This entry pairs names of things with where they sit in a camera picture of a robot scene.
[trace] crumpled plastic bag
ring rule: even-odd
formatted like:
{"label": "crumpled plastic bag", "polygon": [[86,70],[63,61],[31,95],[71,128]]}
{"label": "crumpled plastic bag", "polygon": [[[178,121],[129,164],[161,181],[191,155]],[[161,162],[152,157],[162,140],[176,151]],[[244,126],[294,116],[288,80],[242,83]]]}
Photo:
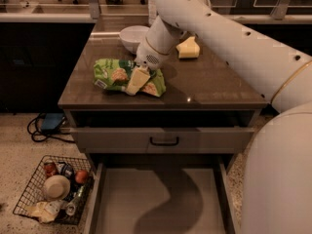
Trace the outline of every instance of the crumpled plastic bag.
{"label": "crumpled plastic bag", "polygon": [[[125,92],[136,63],[132,60],[101,58],[94,65],[95,85],[104,90]],[[151,78],[139,90],[155,97],[166,91],[165,79],[160,69],[150,71]]]}

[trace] cabinet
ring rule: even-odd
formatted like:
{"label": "cabinet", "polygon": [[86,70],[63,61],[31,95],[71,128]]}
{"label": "cabinet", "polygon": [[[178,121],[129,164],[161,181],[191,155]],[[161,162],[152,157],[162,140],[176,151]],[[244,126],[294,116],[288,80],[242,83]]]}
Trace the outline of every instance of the cabinet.
{"label": "cabinet", "polygon": [[[211,228],[211,233],[223,233],[224,229],[238,233],[226,169],[249,143],[254,119],[266,102],[200,42],[197,59],[178,59],[174,53],[165,63],[162,71],[167,91],[161,97],[102,91],[93,84],[95,61],[133,59],[118,30],[140,20],[141,24],[147,22],[146,17],[104,17],[105,24],[96,28],[106,30],[90,37],[58,102],[79,150],[96,173],[86,233],[113,233],[116,226],[128,226],[129,233],[148,233],[156,225],[166,233],[166,226],[169,231],[170,226],[183,225],[184,218],[178,213],[184,213],[192,200],[194,209],[202,210],[194,210],[197,220],[183,228],[199,231],[199,224]],[[207,189],[205,182],[212,187]],[[151,198],[137,196],[143,191],[151,193]],[[220,207],[208,213],[215,202]],[[170,207],[174,207],[176,218],[170,215]],[[149,222],[149,213],[162,220]],[[207,219],[220,224],[210,225]]]}

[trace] desk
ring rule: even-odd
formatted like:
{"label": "desk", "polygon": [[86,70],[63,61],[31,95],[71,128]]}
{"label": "desk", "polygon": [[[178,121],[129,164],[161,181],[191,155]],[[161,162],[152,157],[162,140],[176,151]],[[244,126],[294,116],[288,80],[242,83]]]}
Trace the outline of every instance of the desk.
{"label": "desk", "polygon": [[[104,25],[96,26],[96,29],[106,27],[105,31],[89,39],[58,103],[70,121],[71,134],[79,150],[86,154],[96,173],[86,233],[100,233],[103,230],[108,232],[107,225],[98,231],[98,226],[105,222],[99,217],[105,215],[107,208],[112,207],[109,200],[102,198],[109,194],[109,190],[105,192],[103,187],[105,176],[109,177],[108,180],[111,177],[134,174],[140,177],[141,172],[141,179],[145,184],[146,178],[154,182],[157,180],[155,177],[151,178],[152,175],[147,174],[147,171],[157,175],[160,168],[162,175],[171,175],[176,170],[186,172],[183,176],[185,179],[187,177],[186,180],[194,175],[192,169],[211,169],[216,184],[214,190],[218,193],[216,200],[221,206],[221,211],[217,213],[222,214],[227,233],[238,233],[226,189],[226,169],[230,168],[235,154],[243,151],[249,143],[254,133],[254,119],[266,106],[266,102],[226,62],[201,43],[201,54],[197,59],[179,60],[174,53],[166,61],[162,71],[167,91],[160,98],[146,94],[130,97],[123,93],[103,91],[93,84],[95,61],[103,58],[134,58],[123,47],[118,34],[112,31],[117,29],[118,32],[126,26],[121,21],[137,23],[137,18],[130,20],[124,17],[122,20],[122,16],[117,19],[108,17]],[[122,170],[124,175],[117,176],[111,172],[113,168],[117,169],[117,175],[121,173],[118,169],[126,170]],[[172,188],[162,181],[167,188]],[[126,182],[127,180],[121,182],[120,186],[125,186]],[[122,192],[125,194],[129,188],[130,186],[126,186]],[[127,218],[125,222],[129,223],[126,224],[128,231],[133,228],[130,233],[139,233],[135,225],[141,224],[141,221],[144,221],[144,217],[139,215],[135,222]]]}

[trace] black panel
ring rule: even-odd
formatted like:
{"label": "black panel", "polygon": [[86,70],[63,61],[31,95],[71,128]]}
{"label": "black panel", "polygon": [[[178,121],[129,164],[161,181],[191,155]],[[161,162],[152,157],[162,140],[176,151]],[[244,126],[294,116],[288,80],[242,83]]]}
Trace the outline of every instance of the black panel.
{"label": "black panel", "polygon": [[93,23],[2,22],[0,111],[58,112]]}

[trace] drawer front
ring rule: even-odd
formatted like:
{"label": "drawer front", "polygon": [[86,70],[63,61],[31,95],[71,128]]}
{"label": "drawer front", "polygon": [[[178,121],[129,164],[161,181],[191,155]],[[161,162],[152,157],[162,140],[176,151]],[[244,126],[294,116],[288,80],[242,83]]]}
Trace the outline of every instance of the drawer front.
{"label": "drawer front", "polygon": [[237,153],[253,128],[73,128],[79,149],[89,153]]}

